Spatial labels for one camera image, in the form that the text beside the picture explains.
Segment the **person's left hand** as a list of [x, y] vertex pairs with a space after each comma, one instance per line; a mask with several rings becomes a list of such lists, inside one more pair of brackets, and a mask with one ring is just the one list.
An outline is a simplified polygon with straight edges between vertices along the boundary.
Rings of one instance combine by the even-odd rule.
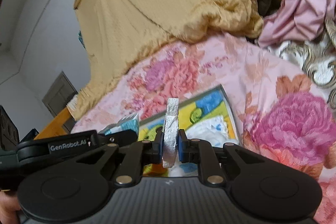
[[3, 192], [0, 196], [0, 221], [1, 224], [18, 224], [17, 211], [21, 207], [15, 192]]

